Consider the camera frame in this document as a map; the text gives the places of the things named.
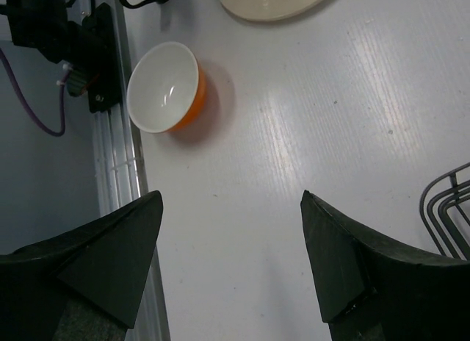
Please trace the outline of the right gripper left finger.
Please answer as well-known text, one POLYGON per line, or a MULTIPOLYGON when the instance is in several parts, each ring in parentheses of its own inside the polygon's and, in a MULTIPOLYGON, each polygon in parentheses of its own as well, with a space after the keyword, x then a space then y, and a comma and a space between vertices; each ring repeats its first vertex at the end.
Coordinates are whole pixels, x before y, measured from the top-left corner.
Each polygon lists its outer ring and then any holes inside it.
POLYGON ((150 192, 1 257, 3 340, 124 340, 134 328, 162 222, 150 192))

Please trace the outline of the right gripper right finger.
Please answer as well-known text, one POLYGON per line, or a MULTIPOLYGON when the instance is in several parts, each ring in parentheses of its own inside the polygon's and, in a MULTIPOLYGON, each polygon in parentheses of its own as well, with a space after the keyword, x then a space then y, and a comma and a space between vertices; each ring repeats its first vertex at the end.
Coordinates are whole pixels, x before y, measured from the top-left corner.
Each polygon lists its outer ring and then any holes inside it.
POLYGON ((333 340, 467 340, 469 263, 359 223, 304 192, 303 233, 333 340))

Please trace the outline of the green and cream plate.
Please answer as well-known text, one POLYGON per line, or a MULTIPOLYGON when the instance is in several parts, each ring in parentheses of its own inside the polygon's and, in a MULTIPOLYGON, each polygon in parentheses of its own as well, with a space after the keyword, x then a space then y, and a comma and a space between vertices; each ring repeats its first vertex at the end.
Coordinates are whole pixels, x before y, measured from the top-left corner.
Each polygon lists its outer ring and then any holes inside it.
POLYGON ((237 18, 254 22, 279 21, 315 7, 323 0, 219 0, 237 18))

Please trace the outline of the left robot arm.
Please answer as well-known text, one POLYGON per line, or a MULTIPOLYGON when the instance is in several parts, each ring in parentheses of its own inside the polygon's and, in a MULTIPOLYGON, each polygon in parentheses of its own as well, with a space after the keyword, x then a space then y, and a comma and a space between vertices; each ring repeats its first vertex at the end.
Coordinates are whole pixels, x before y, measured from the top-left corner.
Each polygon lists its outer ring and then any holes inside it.
POLYGON ((1 0, 1 39, 38 50, 48 61, 78 66, 92 59, 100 40, 68 19, 77 0, 1 0))

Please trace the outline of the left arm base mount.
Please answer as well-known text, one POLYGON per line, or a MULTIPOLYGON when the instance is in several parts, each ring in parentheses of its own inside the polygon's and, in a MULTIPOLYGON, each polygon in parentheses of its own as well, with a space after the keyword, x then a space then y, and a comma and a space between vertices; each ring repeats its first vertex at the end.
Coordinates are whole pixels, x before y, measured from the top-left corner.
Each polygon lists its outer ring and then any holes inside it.
POLYGON ((70 96, 87 95, 91 113, 105 112, 122 101, 120 62, 112 8, 100 4, 81 24, 69 22, 72 66, 67 81, 70 96))

